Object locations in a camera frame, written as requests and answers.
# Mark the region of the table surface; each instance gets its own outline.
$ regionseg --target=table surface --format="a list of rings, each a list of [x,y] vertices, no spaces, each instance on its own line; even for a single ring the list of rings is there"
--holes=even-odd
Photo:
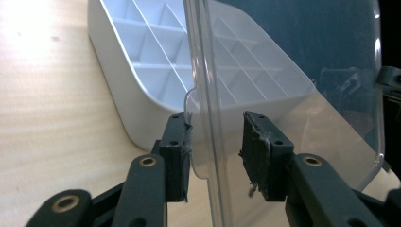
[[[114,106],[88,35],[87,1],[0,0],[0,79],[0,225],[25,225],[62,190],[99,195],[145,153]],[[365,192],[383,199],[398,186],[380,171]],[[286,225],[284,210],[272,214]],[[189,203],[168,206],[169,225],[211,226],[210,217],[206,181],[191,172]]]

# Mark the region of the transparent plastic lid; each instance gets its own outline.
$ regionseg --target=transparent plastic lid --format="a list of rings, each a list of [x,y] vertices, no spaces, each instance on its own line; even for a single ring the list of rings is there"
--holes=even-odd
[[[185,112],[215,226],[267,223],[275,205],[248,195],[244,111],[266,115],[296,153],[320,155],[350,186],[366,186],[383,154],[376,2],[224,2],[184,0],[196,84]]]

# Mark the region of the clear plastic container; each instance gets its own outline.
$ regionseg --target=clear plastic container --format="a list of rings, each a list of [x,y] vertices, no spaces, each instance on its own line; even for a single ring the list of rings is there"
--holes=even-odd
[[[248,196],[250,180],[237,155],[244,111],[269,117],[296,153],[320,155],[350,186],[366,186],[383,157],[376,1],[224,2],[235,7],[184,0],[196,84],[185,112],[193,126],[193,165],[208,181],[215,226],[266,225],[277,207]],[[305,30],[302,37],[292,33],[295,27]],[[311,76],[267,33],[284,39],[278,43]]]

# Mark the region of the wooden table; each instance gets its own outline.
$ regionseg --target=wooden table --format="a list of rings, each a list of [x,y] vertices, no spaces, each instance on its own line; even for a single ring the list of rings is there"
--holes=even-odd
[[[125,133],[86,16],[85,0],[0,1],[0,226],[25,225],[62,190],[99,195],[145,153]],[[368,192],[397,186],[381,171]],[[210,226],[206,181],[191,172],[189,203],[170,204],[168,218]]]

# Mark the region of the white ice cube tray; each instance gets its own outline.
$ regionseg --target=white ice cube tray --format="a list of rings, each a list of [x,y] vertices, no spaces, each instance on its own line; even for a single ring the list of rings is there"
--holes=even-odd
[[[311,93],[310,80],[275,54],[262,29],[233,17],[238,10],[215,5],[222,13],[211,23],[223,107]],[[88,10],[89,33],[125,129],[136,145],[151,149],[194,87],[183,0],[90,0]]]

